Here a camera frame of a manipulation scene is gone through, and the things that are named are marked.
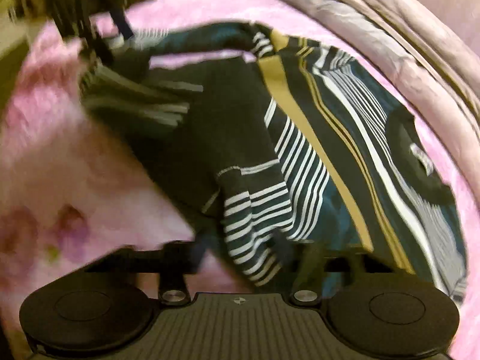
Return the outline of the striped teal yellow sweater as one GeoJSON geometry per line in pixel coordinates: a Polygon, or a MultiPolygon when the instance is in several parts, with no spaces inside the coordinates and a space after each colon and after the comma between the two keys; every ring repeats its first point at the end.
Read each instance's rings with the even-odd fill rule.
{"type": "Polygon", "coordinates": [[[287,254],[314,242],[360,246],[462,303],[452,191],[355,57],[248,22],[143,31],[112,55],[80,77],[83,108],[254,286],[290,288],[287,254]]]}

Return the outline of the pink floral bed sheet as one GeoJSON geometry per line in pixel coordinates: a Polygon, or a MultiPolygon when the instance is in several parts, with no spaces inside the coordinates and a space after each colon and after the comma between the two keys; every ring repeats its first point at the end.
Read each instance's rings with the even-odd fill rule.
{"type": "MultiPolygon", "coordinates": [[[[343,45],[280,0],[153,0],[128,18],[140,29],[260,21],[343,45]]],[[[1,324],[10,344],[3,359],[31,355],[18,313],[32,290],[124,243],[149,247],[191,234],[125,147],[80,110],[77,50],[44,27],[1,121],[1,324]]]]}

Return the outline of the folded mauve quilt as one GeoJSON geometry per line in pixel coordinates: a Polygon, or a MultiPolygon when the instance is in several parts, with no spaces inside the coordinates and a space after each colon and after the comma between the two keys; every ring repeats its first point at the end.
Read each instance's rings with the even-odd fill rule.
{"type": "Polygon", "coordinates": [[[416,0],[282,0],[359,51],[418,110],[479,194],[479,57],[416,0]]]}

